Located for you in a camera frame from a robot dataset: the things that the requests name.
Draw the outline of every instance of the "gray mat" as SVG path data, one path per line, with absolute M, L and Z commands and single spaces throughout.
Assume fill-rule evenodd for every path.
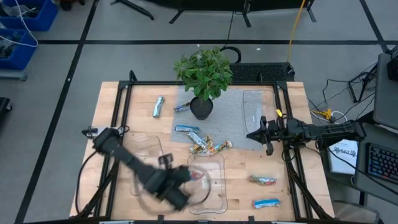
M 174 131 L 174 127 L 181 124 L 199 127 L 199 137 L 210 134 L 215 144 L 229 140 L 234 148 L 262 150 L 260 143 L 246 138 L 248 132 L 243 118 L 243 93 L 244 90 L 223 91 L 221 96 L 213 101 L 213 111 L 204 121 L 197 120 L 191 111 L 175 113 L 170 140 L 193 143 L 186 133 Z M 185 92 L 184 87 L 180 86 L 176 106 L 191 101 L 194 96 L 192 91 Z M 261 98 L 258 98 L 257 102 L 258 108 L 261 108 Z

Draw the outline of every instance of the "wooden table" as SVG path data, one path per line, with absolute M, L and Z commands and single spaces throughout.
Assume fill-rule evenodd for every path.
M 95 115 L 93 118 L 93 126 L 109 126 L 113 113 L 117 82 L 104 82 L 98 97 Z M 231 86 L 230 89 L 241 90 L 272 90 L 268 86 Z M 311 123 L 311 116 L 308 110 L 306 95 L 303 83 L 288 83 L 290 104 L 295 118 L 306 123 Z M 190 144 L 171 142 L 170 133 L 172 131 L 173 107 L 177 95 L 178 86 L 152 86 L 139 85 L 133 86 L 132 96 L 129 107 L 129 115 L 127 117 L 127 125 L 131 130 L 125 135 L 124 146 L 130 148 L 131 137 L 138 134 L 148 136 L 157 136 L 160 139 L 164 153 L 173 153 L 173 165 L 186 164 L 189 157 L 188 148 Z M 152 117 L 154 104 L 159 97 L 165 97 L 165 103 L 162 107 L 159 119 Z M 125 96 L 122 96 L 121 107 Z M 280 91 L 282 109 L 285 111 L 285 103 L 283 94 Z M 268 102 L 272 99 L 272 95 L 265 96 L 264 101 Z M 267 107 L 267 118 L 274 119 L 275 111 L 271 106 Z M 118 121 L 121 120 L 121 108 Z M 182 213 L 174 213 L 166 215 L 166 220 L 235 220 L 246 221 L 248 216 L 254 215 L 255 219 L 260 220 L 279 220 L 294 221 L 294 212 L 292 209 L 292 199 L 289 194 L 289 181 L 285 162 L 281 159 L 282 143 L 273 142 L 274 154 L 266 156 L 265 151 L 248 151 L 242 149 L 228 149 L 222 152 L 225 158 L 225 176 L 226 176 L 226 197 L 228 200 L 228 209 L 222 214 L 202 214 L 193 215 L 188 209 Z M 307 144 L 310 148 L 315 148 L 314 143 Z M 88 141 L 85 158 L 87 158 L 94 150 L 92 141 Z M 317 202 L 325 209 L 325 211 L 334 217 L 331 205 L 328 186 L 326 184 L 325 174 L 323 172 L 322 162 L 319 154 L 308 149 L 301 150 L 303 168 L 307 178 L 309 191 L 315 197 Z M 103 156 L 95 155 L 86 165 L 80 182 L 79 204 L 80 209 L 90 200 L 95 193 L 99 179 L 101 168 L 103 165 Z M 277 184 L 274 186 L 260 186 L 249 183 L 248 176 L 251 174 L 262 174 L 278 178 Z M 118 183 L 114 198 L 112 219 L 120 220 L 156 220 L 156 216 L 150 216 L 144 212 L 138 202 L 137 197 L 133 196 L 132 173 L 124 165 L 121 165 L 118 175 Z M 302 195 L 297 192 L 300 213 L 305 217 Z M 106 202 L 108 193 L 104 194 L 103 202 Z M 278 198 L 282 203 L 280 207 L 269 207 L 262 209 L 254 209 L 252 207 L 253 200 L 265 198 Z M 157 202 L 149 201 L 150 206 L 154 210 L 167 210 L 167 207 Z M 101 207 L 101 214 L 104 214 L 105 206 Z M 71 215 L 76 214 L 75 207 L 72 206 Z

